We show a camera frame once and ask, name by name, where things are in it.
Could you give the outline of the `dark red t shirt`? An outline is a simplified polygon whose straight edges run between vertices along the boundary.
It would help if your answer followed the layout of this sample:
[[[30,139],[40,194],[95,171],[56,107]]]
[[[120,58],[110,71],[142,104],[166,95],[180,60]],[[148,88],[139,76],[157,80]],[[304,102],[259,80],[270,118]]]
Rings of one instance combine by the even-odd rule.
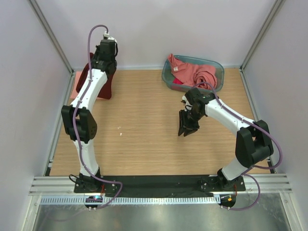
[[[87,78],[87,75],[88,75],[88,72],[89,72],[89,64],[86,63],[85,67],[83,68],[81,74],[80,74],[80,77],[77,81],[77,85],[75,86],[75,90],[77,93],[80,92],[86,78]],[[114,74],[115,74],[115,71],[112,72],[111,74],[107,75],[108,77],[108,80],[107,82],[104,84],[104,86],[102,87],[102,89],[100,90],[99,94],[98,94],[98,97],[101,98],[101,99],[106,99],[106,100],[109,100],[111,99],[112,97],[112,80],[113,80],[113,77],[114,77]]]

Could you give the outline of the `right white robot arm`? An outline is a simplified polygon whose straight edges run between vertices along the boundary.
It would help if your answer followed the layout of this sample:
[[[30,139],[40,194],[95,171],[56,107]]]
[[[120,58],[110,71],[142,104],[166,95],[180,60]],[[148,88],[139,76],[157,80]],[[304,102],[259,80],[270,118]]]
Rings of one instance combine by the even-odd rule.
[[[254,121],[228,107],[216,94],[202,94],[192,88],[182,97],[185,108],[179,111],[179,136],[188,136],[199,129],[199,120],[211,117],[236,137],[235,157],[218,171],[217,186],[229,190],[236,180],[258,162],[273,154],[269,127],[263,120]]]

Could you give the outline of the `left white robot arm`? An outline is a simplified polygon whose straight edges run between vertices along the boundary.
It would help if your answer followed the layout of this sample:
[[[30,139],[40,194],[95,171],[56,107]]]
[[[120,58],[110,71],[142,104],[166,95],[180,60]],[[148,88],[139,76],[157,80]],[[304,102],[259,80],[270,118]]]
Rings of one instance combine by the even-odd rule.
[[[80,161],[79,176],[75,180],[76,192],[95,193],[103,184],[94,151],[98,125],[92,109],[97,98],[111,98],[111,83],[116,66],[115,55],[90,53],[89,63],[77,82],[74,100],[61,109],[64,130],[73,141]]]

